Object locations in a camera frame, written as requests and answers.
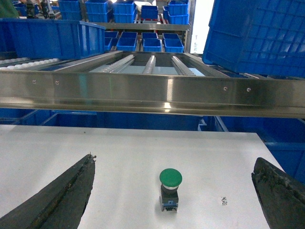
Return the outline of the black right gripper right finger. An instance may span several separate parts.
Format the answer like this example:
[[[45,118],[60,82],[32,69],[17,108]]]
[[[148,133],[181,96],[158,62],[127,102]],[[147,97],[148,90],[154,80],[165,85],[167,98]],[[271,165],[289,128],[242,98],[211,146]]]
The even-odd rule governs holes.
[[[264,158],[251,174],[264,217],[271,229],[305,227],[305,185]]]

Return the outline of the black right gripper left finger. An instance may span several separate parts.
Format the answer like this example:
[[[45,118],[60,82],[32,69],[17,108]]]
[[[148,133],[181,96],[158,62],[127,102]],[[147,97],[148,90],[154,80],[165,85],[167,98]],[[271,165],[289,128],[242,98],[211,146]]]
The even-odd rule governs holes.
[[[95,156],[88,154],[37,194],[1,217],[2,229],[76,229],[93,188]]]

